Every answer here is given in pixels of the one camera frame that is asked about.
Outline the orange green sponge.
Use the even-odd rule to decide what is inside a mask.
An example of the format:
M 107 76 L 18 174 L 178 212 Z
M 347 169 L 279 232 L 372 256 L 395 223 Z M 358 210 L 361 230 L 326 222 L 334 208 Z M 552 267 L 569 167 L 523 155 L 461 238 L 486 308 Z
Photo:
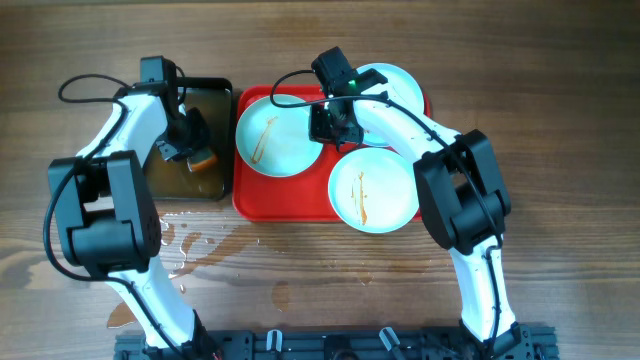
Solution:
M 209 148 L 201 149 L 188 158 L 187 164 L 192 173 L 201 172 L 218 162 L 218 156 Z

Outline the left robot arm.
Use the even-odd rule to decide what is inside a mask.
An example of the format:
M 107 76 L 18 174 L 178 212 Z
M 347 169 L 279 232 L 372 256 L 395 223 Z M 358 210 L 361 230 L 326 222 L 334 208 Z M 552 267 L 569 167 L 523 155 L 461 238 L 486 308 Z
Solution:
M 113 288 L 144 333 L 117 341 L 118 359 L 218 359 L 220 347 L 181 298 L 159 257 L 161 224 L 143 174 L 153 148 L 192 172 L 215 157 L 190 89 L 226 90 L 224 78 L 187 77 L 173 61 L 145 57 L 140 80 L 106 98 L 113 112 L 94 140 L 48 168 L 43 244 L 51 265 L 76 281 Z

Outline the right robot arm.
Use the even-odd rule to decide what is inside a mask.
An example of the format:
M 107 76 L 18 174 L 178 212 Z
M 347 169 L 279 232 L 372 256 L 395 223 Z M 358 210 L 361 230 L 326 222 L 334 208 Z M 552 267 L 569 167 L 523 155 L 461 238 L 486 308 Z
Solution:
M 454 263 L 462 327 L 484 358 L 506 354 L 516 345 L 517 325 L 501 264 L 511 200 L 487 136 L 432 120 L 417 81 L 396 65 L 354 68 L 334 47 L 311 71 L 324 94 L 312 104 L 312 122 L 324 139 L 354 143 L 370 131 L 412 165 L 423 224 Z

